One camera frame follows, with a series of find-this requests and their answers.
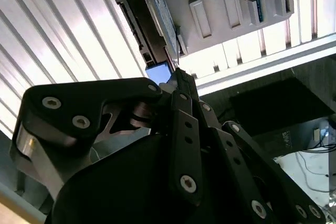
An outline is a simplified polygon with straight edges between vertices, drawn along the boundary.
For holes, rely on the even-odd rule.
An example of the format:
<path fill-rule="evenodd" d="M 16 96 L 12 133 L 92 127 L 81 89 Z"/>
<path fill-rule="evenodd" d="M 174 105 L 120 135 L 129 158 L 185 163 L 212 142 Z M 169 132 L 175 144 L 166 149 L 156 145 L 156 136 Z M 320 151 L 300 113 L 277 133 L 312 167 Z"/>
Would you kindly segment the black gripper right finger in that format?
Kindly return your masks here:
<path fill-rule="evenodd" d="M 233 121 L 221 125 L 213 109 L 199 99 L 195 80 L 185 87 L 209 147 L 211 189 L 227 223 L 325 223 L 322 210 L 276 164 L 248 133 Z"/>

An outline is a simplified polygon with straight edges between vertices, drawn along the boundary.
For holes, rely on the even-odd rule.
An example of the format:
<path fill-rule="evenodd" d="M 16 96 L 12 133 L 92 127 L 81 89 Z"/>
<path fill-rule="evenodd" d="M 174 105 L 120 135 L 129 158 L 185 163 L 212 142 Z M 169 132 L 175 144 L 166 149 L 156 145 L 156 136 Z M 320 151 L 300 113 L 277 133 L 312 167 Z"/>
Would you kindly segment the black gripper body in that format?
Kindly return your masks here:
<path fill-rule="evenodd" d="M 147 136 L 70 178 L 48 223 L 264 223 L 265 205 L 231 135 L 207 129 L 199 200 L 172 173 L 166 137 Z"/>

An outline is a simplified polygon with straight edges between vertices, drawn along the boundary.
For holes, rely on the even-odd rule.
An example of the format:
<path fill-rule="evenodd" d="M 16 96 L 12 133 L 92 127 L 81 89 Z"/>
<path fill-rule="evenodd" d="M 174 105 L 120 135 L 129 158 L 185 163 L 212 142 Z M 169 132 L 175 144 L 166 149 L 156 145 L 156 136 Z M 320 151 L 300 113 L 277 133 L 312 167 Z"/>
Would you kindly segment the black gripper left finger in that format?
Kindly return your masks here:
<path fill-rule="evenodd" d="M 49 84 L 23 96 L 10 148 L 17 168 L 38 180 L 54 203 L 77 173 L 147 136 L 166 137 L 172 173 L 199 200 L 199 122 L 185 75 Z"/>

